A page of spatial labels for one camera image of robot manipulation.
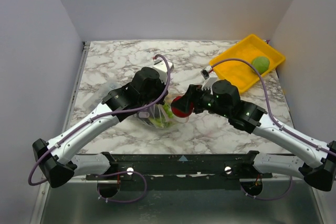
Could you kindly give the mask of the clear zip top bag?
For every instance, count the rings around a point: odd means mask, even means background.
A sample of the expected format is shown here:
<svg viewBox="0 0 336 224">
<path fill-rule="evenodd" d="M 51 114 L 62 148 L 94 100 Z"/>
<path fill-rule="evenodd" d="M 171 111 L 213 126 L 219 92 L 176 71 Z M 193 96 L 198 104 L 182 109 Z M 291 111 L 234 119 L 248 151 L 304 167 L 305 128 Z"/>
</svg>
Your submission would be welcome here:
<svg viewBox="0 0 336 224">
<path fill-rule="evenodd" d="M 167 114 L 165 113 L 164 109 L 163 109 L 163 105 L 165 104 L 169 104 L 171 106 L 171 103 L 172 101 L 177 97 L 177 96 L 180 96 L 182 95 L 179 90 L 175 87 L 173 88 L 169 88 L 168 89 L 168 95 L 164 98 L 164 102 L 163 104 L 160 104 L 161 106 L 161 117 L 160 118 L 165 118 L 166 121 L 171 121 L 171 122 L 174 122 L 174 125 L 177 125 L 177 124 L 184 124 L 184 123 L 187 123 L 189 121 L 189 117 L 186 117 L 186 118 L 179 118 L 177 116 L 175 116 L 174 114 L 174 117 L 173 118 L 168 118 Z M 138 112 L 134 117 L 137 118 L 139 121 L 141 121 L 143 124 L 147 125 L 147 126 L 150 126 L 152 128 L 155 128 L 153 127 L 150 122 L 149 122 L 149 118 L 152 118 L 152 112 L 151 112 L 151 109 L 152 109 L 153 106 L 145 109 L 145 110 L 142 110 L 140 112 Z"/>
</svg>

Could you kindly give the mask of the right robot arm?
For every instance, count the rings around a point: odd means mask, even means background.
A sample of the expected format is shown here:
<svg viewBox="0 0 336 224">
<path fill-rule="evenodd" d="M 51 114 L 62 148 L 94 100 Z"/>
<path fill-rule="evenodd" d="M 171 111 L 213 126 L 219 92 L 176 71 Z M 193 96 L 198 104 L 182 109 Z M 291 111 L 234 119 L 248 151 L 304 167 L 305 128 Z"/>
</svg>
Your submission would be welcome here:
<svg viewBox="0 0 336 224">
<path fill-rule="evenodd" d="M 238 89 L 226 80 L 214 82 L 210 89 L 189 85 L 183 96 L 173 100 L 171 109 L 180 118 L 203 111 L 223 116 L 234 128 L 263 137 L 293 154 L 285 157 L 259 153 L 242 163 L 241 171 L 246 177 L 277 173 L 301 178 L 321 191 L 332 189 L 335 141 L 326 143 L 286 126 L 265 109 L 241 100 Z"/>
</svg>

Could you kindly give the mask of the toy green onion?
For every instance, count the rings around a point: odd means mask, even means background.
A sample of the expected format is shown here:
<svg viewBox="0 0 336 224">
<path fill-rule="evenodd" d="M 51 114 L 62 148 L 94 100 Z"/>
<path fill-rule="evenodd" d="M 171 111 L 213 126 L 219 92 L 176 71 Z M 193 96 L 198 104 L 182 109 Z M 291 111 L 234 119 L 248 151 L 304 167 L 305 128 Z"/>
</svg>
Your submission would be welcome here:
<svg viewBox="0 0 336 224">
<path fill-rule="evenodd" d="M 174 125 L 174 122 L 166 121 L 165 118 L 149 118 L 150 124 L 158 129 L 164 129 Z"/>
</svg>

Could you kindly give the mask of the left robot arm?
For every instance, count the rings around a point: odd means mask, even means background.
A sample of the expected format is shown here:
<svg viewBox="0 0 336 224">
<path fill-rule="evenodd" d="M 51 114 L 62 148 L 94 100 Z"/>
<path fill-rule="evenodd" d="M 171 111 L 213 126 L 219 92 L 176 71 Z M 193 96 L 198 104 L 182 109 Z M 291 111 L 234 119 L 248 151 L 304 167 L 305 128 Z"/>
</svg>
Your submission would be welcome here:
<svg viewBox="0 0 336 224">
<path fill-rule="evenodd" d="M 162 103 L 168 94 L 170 80 L 170 67 L 166 70 L 143 67 L 131 82 L 110 90 L 79 123 L 48 141 L 36 140 L 32 144 L 36 161 L 33 168 L 40 168 L 52 188 L 86 174 L 112 179 L 117 170 L 108 155 L 97 154 L 92 158 L 79 159 L 77 153 L 95 137 L 127 117 Z"/>
</svg>

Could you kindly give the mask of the green toy grapes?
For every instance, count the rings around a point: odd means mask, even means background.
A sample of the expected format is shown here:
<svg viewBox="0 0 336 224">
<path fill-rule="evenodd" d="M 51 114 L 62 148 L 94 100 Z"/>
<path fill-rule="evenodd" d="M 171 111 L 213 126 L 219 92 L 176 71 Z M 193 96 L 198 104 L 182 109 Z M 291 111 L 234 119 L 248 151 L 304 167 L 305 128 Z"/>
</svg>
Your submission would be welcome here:
<svg viewBox="0 0 336 224">
<path fill-rule="evenodd" d="M 164 109 L 165 113 L 167 114 L 168 118 L 171 119 L 171 118 L 174 117 L 173 112 L 171 111 L 171 107 L 170 107 L 169 104 L 163 105 L 163 109 Z"/>
</svg>

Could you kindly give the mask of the purple toy eggplant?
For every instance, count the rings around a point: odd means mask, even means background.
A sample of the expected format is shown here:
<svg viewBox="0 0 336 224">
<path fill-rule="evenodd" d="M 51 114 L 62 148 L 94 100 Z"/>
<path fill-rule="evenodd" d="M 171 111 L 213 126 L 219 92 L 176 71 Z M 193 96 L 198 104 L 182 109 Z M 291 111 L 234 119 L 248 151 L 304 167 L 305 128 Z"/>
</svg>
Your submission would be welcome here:
<svg viewBox="0 0 336 224">
<path fill-rule="evenodd" d="M 153 118 L 160 118 L 161 117 L 161 106 L 159 104 L 155 104 L 152 109 L 151 109 L 151 112 L 152 112 L 152 116 Z"/>
</svg>

